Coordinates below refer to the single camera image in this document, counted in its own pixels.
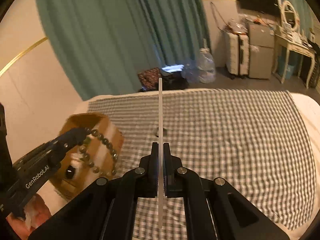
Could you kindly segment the white comb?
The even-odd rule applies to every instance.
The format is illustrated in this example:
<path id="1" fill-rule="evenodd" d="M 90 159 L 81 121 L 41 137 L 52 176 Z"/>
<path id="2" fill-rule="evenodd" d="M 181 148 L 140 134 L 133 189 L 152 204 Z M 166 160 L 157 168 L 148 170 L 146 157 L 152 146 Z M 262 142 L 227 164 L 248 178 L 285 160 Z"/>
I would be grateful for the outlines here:
<path id="1" fill-rule="evenodd" d="M 158 228 L 163 226 L 163 84 L 162 78 L 158 81 Z"/>

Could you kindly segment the brown cardboard box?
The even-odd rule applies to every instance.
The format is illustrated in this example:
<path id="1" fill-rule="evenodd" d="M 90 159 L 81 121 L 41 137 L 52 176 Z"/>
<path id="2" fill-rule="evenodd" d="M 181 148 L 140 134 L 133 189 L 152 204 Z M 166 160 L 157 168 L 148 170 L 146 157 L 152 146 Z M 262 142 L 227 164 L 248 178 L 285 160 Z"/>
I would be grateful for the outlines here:
<path id="1" fill-rule="evenodd" d="M 120 165 L 124 136 L 108 116 L 100 113 L 71 115 L 60 134 L 80 127 L 87 128 L 89 134 L 82 144 L 66 153 L 60 169 L 50 179 L 66 200 L 72 200 L 99 177 L 113 179 Z"/>

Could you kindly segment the brown patterned bag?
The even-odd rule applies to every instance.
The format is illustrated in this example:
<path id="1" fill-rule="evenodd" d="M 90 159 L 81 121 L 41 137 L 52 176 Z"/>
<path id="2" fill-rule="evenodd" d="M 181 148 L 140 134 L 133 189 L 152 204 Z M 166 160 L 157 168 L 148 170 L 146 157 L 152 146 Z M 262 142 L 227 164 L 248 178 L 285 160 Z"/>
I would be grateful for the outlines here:
<path id="1" fill-rule="evenodd" d="M 162 75 L 159 68 L 148 69 L 138 74 L 142 89 L 145 91 L 157 90 L 159 78 L 161 77 Z"/>

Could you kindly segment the teal curtain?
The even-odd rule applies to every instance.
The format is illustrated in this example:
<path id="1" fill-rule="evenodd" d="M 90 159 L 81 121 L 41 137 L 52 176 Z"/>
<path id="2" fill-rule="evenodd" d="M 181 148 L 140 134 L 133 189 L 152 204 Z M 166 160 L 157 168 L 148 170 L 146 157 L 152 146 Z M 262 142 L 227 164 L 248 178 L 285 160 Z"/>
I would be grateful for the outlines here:
<path id="1" fill-rule="evenodd" d="M 36 0 L 46 36 L 83 100 L 138 91 L 138 74 L 195 62 L 210 43 L 202 0 Z"/>

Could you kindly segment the clear plastic water jug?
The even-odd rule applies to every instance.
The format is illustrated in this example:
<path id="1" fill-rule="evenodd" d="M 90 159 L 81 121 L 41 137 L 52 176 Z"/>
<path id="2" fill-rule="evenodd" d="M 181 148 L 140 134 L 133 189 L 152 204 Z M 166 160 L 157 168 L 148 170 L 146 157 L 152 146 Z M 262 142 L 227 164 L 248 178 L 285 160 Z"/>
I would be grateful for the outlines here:
<path id="1" fill-rule="evenodd" d="M 197 59 L 197 69 L 200 83 L 212 83 L 215 81 L 215 62 L 208 48 L 200 49 Z"/>

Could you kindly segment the white suitcase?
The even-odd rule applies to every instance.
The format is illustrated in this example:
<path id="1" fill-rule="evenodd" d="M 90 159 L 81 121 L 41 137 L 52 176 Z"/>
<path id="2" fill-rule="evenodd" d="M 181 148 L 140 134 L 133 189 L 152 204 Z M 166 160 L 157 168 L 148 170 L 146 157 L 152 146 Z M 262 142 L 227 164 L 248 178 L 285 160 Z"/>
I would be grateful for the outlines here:
<path id="1" fill-rule="evenodd" d="M 224 32 L 226 43 L 226 67 L 232 79 L 235 76 L 248 76 L 249 38 L 246 34 Z"/>

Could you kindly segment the grey mini fridge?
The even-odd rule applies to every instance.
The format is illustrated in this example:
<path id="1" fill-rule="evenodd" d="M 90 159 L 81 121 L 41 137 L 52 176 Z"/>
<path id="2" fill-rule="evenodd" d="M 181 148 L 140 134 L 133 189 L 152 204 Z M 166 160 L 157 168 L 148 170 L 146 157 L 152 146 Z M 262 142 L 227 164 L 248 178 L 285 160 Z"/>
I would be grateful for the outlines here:
<path id="1" fill-rule="evenodd" d="M 249 72 L 252 79 L 271 77 L 274 58 L 274 31 L 268 26 L 248 24 Z"/>

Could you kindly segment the oval white vanity mirror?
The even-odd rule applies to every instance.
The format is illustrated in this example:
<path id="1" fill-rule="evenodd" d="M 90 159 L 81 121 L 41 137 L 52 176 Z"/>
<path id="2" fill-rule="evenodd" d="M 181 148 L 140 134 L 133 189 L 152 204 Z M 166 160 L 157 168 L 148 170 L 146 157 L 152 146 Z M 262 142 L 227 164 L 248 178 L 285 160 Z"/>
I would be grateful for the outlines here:
<path id="1" fill-rule="evenodd" d="M 289 32 L 299 32 L 300 31 L 300 19 L 298 16 L 298 12 L 296 12 L 293 5 L 285 0 L 281 4 L 280 8 L 281 13 L 281 25 L 280 31 L 289 31 Z"/>

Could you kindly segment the black wall television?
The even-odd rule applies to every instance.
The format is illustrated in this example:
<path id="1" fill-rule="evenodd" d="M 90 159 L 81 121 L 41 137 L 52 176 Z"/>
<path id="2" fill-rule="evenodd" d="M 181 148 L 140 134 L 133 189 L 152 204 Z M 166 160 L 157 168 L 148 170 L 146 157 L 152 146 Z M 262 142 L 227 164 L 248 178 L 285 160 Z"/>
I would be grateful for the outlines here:
<path id="1" fill-rule="evenodd" d="M 278 0 L 239 0 L 240 8 L 280 17 Z"/>

